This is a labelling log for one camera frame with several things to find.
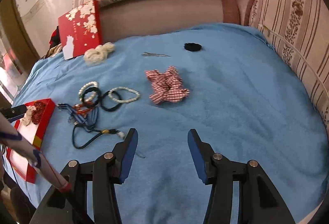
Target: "blue blanket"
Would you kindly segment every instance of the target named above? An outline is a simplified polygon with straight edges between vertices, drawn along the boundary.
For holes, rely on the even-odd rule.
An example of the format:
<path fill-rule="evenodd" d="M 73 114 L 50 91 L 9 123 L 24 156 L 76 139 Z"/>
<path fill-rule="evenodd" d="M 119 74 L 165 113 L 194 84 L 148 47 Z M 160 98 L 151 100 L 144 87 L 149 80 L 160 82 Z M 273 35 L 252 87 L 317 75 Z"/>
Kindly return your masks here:
<path fill-rule="evenodd" d="M 189 52 L 184 43 L 203 46 Z M 171 57 L 143 57 L 153 52 Z M 174 65 L 190 95 L 179 103 L 154 105 L 145 70 L 164 72 Z M 139 133 L 128 179 L 116 186 L 123 223 L 202 223 L 211 186 L 198 178 L 187 144 L 195 128 L 215 152 L 230 160 L 257 160 L 287 203 L 295 221 L 323 199 L 329 168 L 328 140 L 319 114 L 303 84 L 268 47 L 256 29 L 232 24 L 201 25 L 159 36 L 130 37 L 116 42 L 116 51 L 102 64 L 88 67 L 83 57 L 65 61 L 63 54 L 38 61 L 14 106 L 51 98 L 76 104 L 78 91 L 97 81 L 105 91 L 125 86 L 141 98 L 116 112 L 100 110 L 97 127 Z M 124 98 L 131 95 L 122 92 Z M 107 107 L 114 106 L 109 99 Z M 73 124 L 68 113 L 55 109 L 42 143 L 50 163 L 61 171 L 68 161 L 95 160 L 120 141 L 103 135 L 87 148 L 71 143 Z M 91 137 L 77 132 L 77 143 Z M 16 176 L 37 206 L 50 185 L 40 176 L 35 184 Z M 234 188 L 232 223 L 236 223 L 238 189 Z M 91 191 L 88 212 L 92 214 Z"/>

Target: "black pom-pom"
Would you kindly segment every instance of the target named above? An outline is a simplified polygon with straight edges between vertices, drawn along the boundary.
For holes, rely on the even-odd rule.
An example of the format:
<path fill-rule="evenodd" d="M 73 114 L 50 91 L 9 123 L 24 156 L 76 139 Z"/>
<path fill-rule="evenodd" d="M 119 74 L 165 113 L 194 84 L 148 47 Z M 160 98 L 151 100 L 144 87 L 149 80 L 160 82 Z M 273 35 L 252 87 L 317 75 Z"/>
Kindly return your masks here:
<path fill-rule="evenodd" d="M 185 43 L 184 48 L 191 52 L 198 52 L 201 50 L 202 46 L 197 43 Z"/>

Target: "red box with white flowers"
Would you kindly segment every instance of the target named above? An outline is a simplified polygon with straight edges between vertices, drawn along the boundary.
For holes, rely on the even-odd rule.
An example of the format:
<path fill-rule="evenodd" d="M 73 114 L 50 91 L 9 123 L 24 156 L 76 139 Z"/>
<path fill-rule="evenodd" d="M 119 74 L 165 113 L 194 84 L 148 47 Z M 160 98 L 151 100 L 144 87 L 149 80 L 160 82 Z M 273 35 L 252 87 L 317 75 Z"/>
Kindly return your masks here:
<path fill-rule="evenodd" d="M 35 102 L 44 103 L 45 109 L 41 115 L 39 124 L 35 125 L 32 122 L 27 126 L 22 124 L 22 119 L 16 120 L 14 128 L 25 138 L 27 139 L 36 149 L 40 150 L 43 136 L 46 132 L 49 120 L 55 109 L 55 103 L 52 99 L 42 99 L 38 101 L 33 101 L 25 103 L 26 106 L 33 106 Z M 25 181 L 34 183 L 36 180 L 36 171 L 28 163 L 25 157 L 22 157 L 17 152 L 11 148 L 7 148 L 7 159 L 12 165 L 13 169 L 20 175 Z"/>
<path fill-rule="evenodd" d="M 83 55 L 102 43 L 98 1 L 92 0 L 58 18 L 64 59 Z"/>

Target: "black hair tie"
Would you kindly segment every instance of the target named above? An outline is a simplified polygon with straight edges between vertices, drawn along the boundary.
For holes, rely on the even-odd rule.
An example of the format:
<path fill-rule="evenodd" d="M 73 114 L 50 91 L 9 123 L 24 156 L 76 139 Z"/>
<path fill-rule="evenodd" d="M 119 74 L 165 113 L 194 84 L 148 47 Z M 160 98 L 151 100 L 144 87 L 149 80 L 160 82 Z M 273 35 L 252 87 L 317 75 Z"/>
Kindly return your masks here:
<path fill-rule="evenodd" d="M 116 106 L 112 107 L 112 108 L 106 108 L 105 106 L 103 106 L 103 100 L 105 99 L 105 97 L 108 95 L 110 91 L 107 91 L 103 94 L 101 102 L 100 102 L 100 106 L 103 110 L 107 111 L 107 112 L 114 112 L 116 110 L 118 110 L 120 108 L 120 106 L 122 105 L 122 103 L 118 103 Z M 117 98 L 119 100 L 122 100 L 122 97 L 119 93 L 117 93 L 116 91 L 112 92 L 113 94 L 115 94 L 117 96 Z"/>
<path fill-rule="evenodd" d="M 97 100 L 92 103 L 92 104 L 89 104 L 89 103 L 86 103 L 85 102 L 85 95 L 87 93 L 90 93 L 92 91 L 95 91 L 97 93 Z M 102 92 L 100 91 L 99 88 L 96 88 L 96 87 L 91 87 L 91 88 L 87 88 L 83 94 L 82 94 L 82 98 L 81 98 L 81 101 L 82 101 L 82 104 L 87 107 L 87 108 L 94 108 L 99 102 L 102 102 Z"/>
<path fill-rule="evenodd" d="M 202 46 L 197 43 L 185 43 L 184 46 L 185 50 L 191 51 L 191 52 L 198 52 L 201 50 Z"/>

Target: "metal screw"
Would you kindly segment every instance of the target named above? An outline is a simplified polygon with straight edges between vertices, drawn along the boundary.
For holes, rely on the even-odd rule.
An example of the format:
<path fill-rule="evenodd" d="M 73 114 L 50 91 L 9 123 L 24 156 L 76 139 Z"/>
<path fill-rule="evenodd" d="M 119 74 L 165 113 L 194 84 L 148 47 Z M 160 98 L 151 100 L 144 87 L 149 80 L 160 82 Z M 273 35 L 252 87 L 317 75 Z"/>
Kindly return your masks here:
<path fill-rule="evenodd" d="M 223 156 L 221 154 L 213 154 L 213 158 L 216 159 L 216 160 L 221 160 L 223 158 Z"/>
<path fill-rule="evenodd" d="M 76 165 L 77 165 L 77 161 L 75 161 L 75 160 L 72 160 L 72 161 L 70 161 L 69 163 L 68 163 L 68 166 L 69 167 L 75 167 Z"/>
<path fill-rule="evenodd" d="M 258 166 L 258 162 L 255 160 L 250 160 L 249 161 L 249 165 L 251 165 L 252 167 L 257 167 Z"/>
<path fill-rule="evenodd" d="M 104 154 L 104 158 L 105 159 L 111 159 L 111 158 L 113 158 L 113 156 L 114 156 L 113 153 L 106 153 L 106 154 Z"/>

